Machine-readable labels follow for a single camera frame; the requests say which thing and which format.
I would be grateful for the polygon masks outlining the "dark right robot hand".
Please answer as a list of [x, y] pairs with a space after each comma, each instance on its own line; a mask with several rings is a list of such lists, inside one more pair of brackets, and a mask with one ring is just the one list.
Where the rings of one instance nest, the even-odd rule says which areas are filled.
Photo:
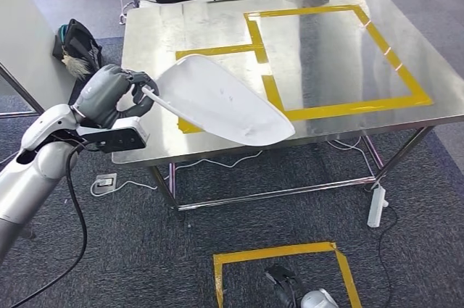
[[273, 284], [274, 291], [284, 307], [302, 306], [306, 289], [294, 272], [279, 264], [274, 264], [266, 268], [265, 276]]

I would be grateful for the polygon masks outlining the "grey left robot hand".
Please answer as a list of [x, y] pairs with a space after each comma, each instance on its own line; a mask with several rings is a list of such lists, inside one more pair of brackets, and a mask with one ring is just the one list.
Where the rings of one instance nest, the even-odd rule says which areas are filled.
[[[92, 76], [72, 105], [81, 116], [100, 128], [112, 128], [117, 120], [142, 117], [149, 111], [154, 101], [144, 95], [148, 86], [154, 95], [159, 94], [155, 82], [145, 72], [125, 70], [116, 64], [108, 64]], [[131, 90], [134, 105], [119, 111], [119, 100]]]

